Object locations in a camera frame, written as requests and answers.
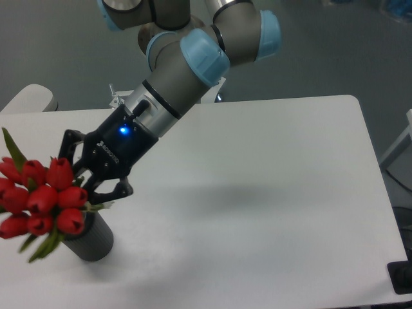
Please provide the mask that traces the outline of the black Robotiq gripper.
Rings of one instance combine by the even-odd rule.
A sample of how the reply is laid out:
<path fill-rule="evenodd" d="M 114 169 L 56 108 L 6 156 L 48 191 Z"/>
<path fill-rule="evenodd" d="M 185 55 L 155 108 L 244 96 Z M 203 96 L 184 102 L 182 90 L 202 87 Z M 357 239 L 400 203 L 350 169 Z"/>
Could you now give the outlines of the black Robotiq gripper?
<path fill-rule="evenodd" d="M 132 111 L 122 104 L 96 130 L 86 135 L 77 130 L 65 130 L 58 158 L 67 159 L 77 172 L 83 169 L 91 172 L 84 185 L 90 204 L 115 201 L 133 194 L 126 176 L 158 141 L 158 137 L 138 120 L 147 109 L 148 103 L 139 103 Z M 81 158 L 74 162 L 79 144 L 83 144 Z M 112 191 L 96 191 L 104 181 L 114 179 L 119 180 Z"/>

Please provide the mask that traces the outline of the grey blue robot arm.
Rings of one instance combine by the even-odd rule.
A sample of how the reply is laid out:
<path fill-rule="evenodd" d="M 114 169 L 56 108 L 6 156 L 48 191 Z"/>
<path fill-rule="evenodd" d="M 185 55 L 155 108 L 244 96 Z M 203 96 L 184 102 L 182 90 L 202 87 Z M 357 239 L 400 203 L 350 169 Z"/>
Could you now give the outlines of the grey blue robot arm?
<path fill-rule="evenodd" d="M 96 130 L 67 130 L 59 156 L 71 162 L 75 177 L 89 171 L 84 184 L 93 205 L 130 196 L 132 166 L 166 134 L 230 67 L 275 54 L 281 27 L 269 10 L 252 1 L 208 1 L 212 24 L 184 32 L 188 2 L 164 20 L 164 3 L 149 2 L 161 31 L 146 49 L 151 70 Z"/>

